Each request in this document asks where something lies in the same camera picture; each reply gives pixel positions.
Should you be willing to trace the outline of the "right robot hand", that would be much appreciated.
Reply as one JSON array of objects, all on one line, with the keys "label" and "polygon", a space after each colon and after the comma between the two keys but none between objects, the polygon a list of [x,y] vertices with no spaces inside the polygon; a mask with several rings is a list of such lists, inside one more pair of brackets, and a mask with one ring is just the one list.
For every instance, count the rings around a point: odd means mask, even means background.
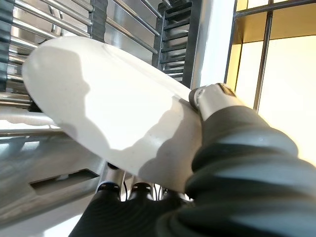
[{"label": "right robot hand", "polygon": [[316,169],[298,158],[295,143],[224,84],[192,90],[189,102],[202,125],[185,184],[193,201],[170,190],[151,200],[141,182],[121,202],[118,185],[102,184],[71,236],[315,236]]}]

